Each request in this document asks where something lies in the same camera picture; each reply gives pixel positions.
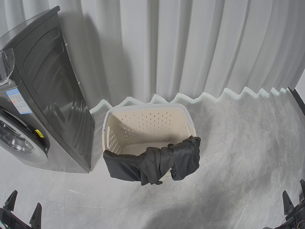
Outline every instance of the blue label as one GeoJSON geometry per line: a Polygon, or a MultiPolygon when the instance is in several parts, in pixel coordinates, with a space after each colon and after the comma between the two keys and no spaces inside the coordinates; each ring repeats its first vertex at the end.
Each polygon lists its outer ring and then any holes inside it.
{"type": "Polygon", "coordinates": [[[6,91],[6,94],[21,115],[32,113],[17,88],[6,91]]]}

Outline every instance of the dark gray cloth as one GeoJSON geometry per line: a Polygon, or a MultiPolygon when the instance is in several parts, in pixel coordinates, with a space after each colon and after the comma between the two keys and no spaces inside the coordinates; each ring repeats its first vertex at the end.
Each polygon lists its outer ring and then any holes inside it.
{"type": "Polygon", "coordinates": [[[147,175],[147,181],[151,185],[162,184],[162,181],[159,180],[175,164],[173,151],[167,147],[161,149],[147,147],[146,151],[138,157],[140,159],[140,169],[147,175]]]}
{"type": "Polygon", "coordinates": [[[188,139],[176,145],[169,144],[167,147],[173,150],[175,165],[171,175],[174,181],[182,180],[194,173],[199,168],[200,137],[190,136],[188,139]]]}
{"type": "Polygon", "coordinates": [[[148,183],[162,184],[159,181],[172,168],[173,180],[182,180],[199,168],[200,138],[190,136],[182,143],[169,144],[161,149],[147,147],[139,156],[117,155],[108,150],[103,153],[109,174],[113,178],[125,181],[141,181],[141,185],[148,183]]]}

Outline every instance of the fabric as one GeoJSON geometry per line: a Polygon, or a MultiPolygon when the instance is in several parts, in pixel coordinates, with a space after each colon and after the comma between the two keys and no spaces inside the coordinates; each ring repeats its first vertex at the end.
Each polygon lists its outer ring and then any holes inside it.
{"type": "Polygon", "coordinates": [[[0,0],[0,36],[56,5],[89,108],[294,90],[305,67],[305,0],[0,0]]]}
{"type": "Polygon", "coordinates": [[[135,155],[117,155],[105,150],[103,158],[111,177],[124,181],[141,181],[139,157],[135,155]]]}
{"type": "Polygon", "coordinates": [[[190,136],[182,143],[168,146],[174,154],[175,165],[170,171],[174,181],[183,180],[199,168],[200,141],[200,137],[190,136]]]}
{"type": "Polygon", "coordinates": [[[141,181],[141,185],[162,184],[159,181],[172,168],[173,180],[182,180],[199,168],[200,138],[190,136],[176,145],[147,147],[139,156],[117,155],[108,150],[103,153],[112,178],[125,181],[141,181]]]}

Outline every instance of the door glass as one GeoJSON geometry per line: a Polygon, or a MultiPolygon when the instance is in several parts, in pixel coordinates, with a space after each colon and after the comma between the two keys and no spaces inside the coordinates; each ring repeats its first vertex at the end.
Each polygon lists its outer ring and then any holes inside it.
{"type": "Polygon", "coordinates": [[[0,139],[6,144],[23,153],[33,152],[33,146],[13,127],[0,121],[0,139]]]}

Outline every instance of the yellow sticker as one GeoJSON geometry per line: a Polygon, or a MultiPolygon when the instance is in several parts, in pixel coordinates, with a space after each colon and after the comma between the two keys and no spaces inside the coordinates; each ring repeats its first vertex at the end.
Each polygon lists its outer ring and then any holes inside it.
{"type": "Polygon", "coordinates": [[[39,130],[35,130],[35,132],[37,132],[37,134],[38,134],[40,137],[44,138],[44,136],[42,135],[42,133],[41,133],[39,130]]]}

